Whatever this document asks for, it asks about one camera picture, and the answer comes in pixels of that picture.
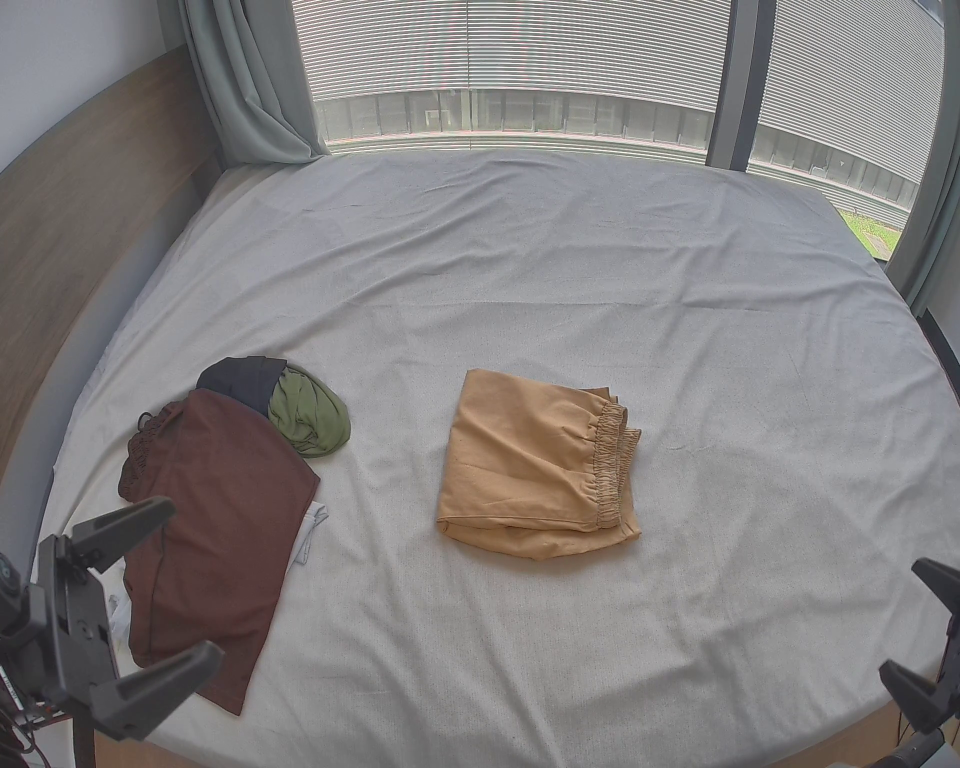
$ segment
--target brown shorts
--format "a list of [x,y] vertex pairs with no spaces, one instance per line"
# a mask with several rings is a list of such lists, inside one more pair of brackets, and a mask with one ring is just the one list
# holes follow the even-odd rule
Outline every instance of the brown shorts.
[[630,463],[639,438],[607,389],[468,371],[437,526],[452,539],[534,560],[635,540]]

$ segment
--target white bed sheet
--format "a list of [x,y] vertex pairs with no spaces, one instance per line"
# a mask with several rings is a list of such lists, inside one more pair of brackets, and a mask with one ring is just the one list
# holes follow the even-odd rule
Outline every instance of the white bed sheet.
[[[409,153],[229,174],[78,402],[43,534],[120,505],[136,419],[226,355],[348,404],[329,520],[217,766],[748,766],[939,658],[909,571],[960,552],[960,409],[819,193],[632,159]],[[638,543],[533,563],[434,527],[464,373],[609,386],[643,429]],[[133,669],[129,654],[121,667]]]

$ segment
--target green-gray curtain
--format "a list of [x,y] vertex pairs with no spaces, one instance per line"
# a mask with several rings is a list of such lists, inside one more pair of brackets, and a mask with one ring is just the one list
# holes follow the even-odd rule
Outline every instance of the green-gray curtain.
[[180,0],[180,19],[229,165],[329,155],[290,0]]
[[960,258],[960,0],[944,1],[940,116],[913,212],[887,276],[916,317],[951,258]]

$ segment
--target green lawn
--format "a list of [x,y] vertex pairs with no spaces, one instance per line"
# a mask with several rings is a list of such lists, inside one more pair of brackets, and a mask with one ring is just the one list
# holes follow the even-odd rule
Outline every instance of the green lawn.
[[[861,216],[858,213],[850,213],[849,211],[842,210],[840,215],[843,216],[843,220],[847,222],[847,226],[853,231],[853,234],[857,236],[863,247],[867,249],[874,257],[882,258],[884,260],[890,258],[890,253],[893,252],[893,249],[897,246],[897,241],[900,240],[900,232],[897,229],[890,229],[886,225],[881,224],[876,219],[871,219],[867,216]],[[880,241],[882,246],[885,246],[885,249],[879,247],[877,243],[872,243],[870,238],[867,235],[873,235],[874,238]]]

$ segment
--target green clothing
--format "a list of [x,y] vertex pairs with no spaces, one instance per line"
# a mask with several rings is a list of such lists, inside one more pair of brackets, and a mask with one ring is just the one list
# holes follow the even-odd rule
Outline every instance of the green clothing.
[[350,439],[347,406],[322,381],[287,363],[267,409],[270,421],[304,459],[333,453]]

